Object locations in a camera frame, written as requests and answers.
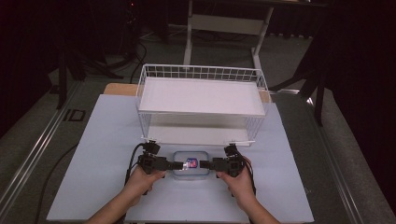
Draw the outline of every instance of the table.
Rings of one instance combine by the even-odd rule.
[[[241,18],[219,17],[213,15],[194,14],[192,10],[193,0],[189,0],[189,17],[187,20],[187,44],[184,53],[184,63],[189,65],[191,63],[192,29],[207,30],[226,33],[237,33],[243,35],[257,35],[259,40],[256,47],[251,49],[251,55],[256,69],[262,70],[259,52],[262,47],[262,42],[265,38],[271,16],[275,7],[293,6],[293,7],[312,7],[312,8],[326,8],[329,4],[311,3],[309,0],[218,0],[214,2],[237,4],[237,5],[253,5],[253,6],[268,6],[265,13],[265,18],[261,20],[250,20]]]
[[[99,97],[48,220],[85,220],[122,188],[132,149],[142,142],[135,98],[131,96],[133,87],[109,84]],[[311,222],[314,219],[282,121],[276,105],[271,107],[257,142],[239,149],[252,161],[259,201],[283,223]],[[176,145],[162,145],[159,155],[172,160],[178,150],[205,150],[210,157],[224,157],[222,147]],[[139,205],[128,211],[125,220],[248,222],[214,172],[199,181],[175,180],[168,172]]]

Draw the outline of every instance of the white wire basket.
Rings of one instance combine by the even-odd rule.
[[[143,137],[250,146],[272,103],[262,70],[145,64],[136,92]]]

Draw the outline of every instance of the human hand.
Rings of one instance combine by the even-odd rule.
[[[237,177],[232,177],[224,172],[216,172],[216,174],[228,185],[228,190],[233,194],[242,210],[246,211],[249,204],[257,202],[247,167],[244,167]]]
[[[130,206],[134,206],[139,203],[142,194],[151,191],[154,182],[163,178],[165,174],[165,171],[153,171],[151,175],[147,175],[142,167],[137,165],[120,194],[128,197]]]

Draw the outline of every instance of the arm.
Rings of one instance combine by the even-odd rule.
[[[217,172],[217,175],[228,185],[228,189],[235,197],[239,208],[241,208],[255,224],[279,223],[279,221],[277,221],[256,199],[246,167],[237,177],[231,177],[223,172]]]
[[[152,175],[146,175],[143,169],[137,166],[122,191],[85,223],[114,223],[130,207],[139,203],[142,194],[147,190],[152,190],[154,182],[163,176],[165,176],[165,172],[158,171],[153,172]]]

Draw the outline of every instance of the white table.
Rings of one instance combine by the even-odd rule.
[[[86,220],[122,189],[132,151],[142,142],[134,100],[133,96],[100,95],[48,220]],[[314,221],[275,104],[256,141],[239,150],[252,161],[259,201],[282,223]],[[171,161],[179,150],[204,150],[210,157],[225,157],[223,147],[182,145],[162,145],[159,156]],[[214,172],[194,181],[175,180],[168,172],[128,211],[126,221],[241,223],[248,222],[248,217]]]

